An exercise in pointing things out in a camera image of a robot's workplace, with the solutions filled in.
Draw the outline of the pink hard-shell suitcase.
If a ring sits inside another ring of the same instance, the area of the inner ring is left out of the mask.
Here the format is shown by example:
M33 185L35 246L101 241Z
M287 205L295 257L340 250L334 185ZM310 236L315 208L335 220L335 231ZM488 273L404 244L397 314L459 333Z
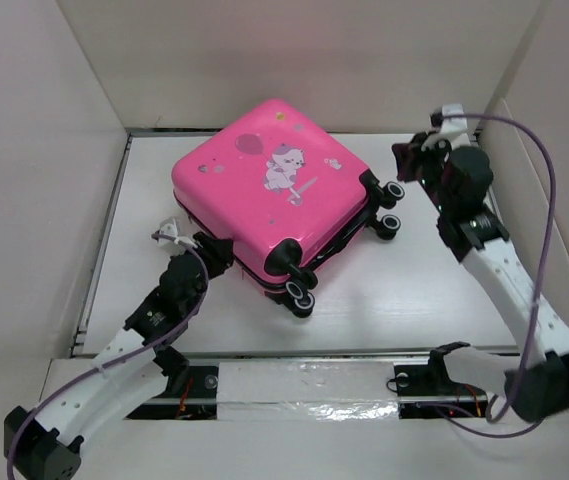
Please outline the pink hard-shell suitcase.
M384 241L405 196L357 155L280 99L267 100L179 159L178 205L232 255L265 296L311 315L317 270L365 228Z

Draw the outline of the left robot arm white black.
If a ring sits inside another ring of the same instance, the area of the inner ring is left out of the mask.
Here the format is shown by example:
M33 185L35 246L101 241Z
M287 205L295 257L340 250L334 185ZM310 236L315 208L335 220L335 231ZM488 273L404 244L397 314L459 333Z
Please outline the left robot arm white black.
M186 387L188 360L173 348L204 301L211 279L233 264L233 242L179 237L158 285L78 375L30 410L4 420L8 478L70 479L104 431L160 394Z

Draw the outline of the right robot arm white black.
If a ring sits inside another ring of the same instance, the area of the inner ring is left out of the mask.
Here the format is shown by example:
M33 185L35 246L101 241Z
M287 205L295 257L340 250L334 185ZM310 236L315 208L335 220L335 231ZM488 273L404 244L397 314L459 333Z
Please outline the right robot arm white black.
M427 384L438 393L468 384L500 395L528 423L569 410L569 326L534 294L508 231L485 202L493 181L488 156L444 139L427 145L428 136L392 145L397 178L423 188L439 213L443 243L484 289L520 356L487 354L465 342L443 345L430 353Z

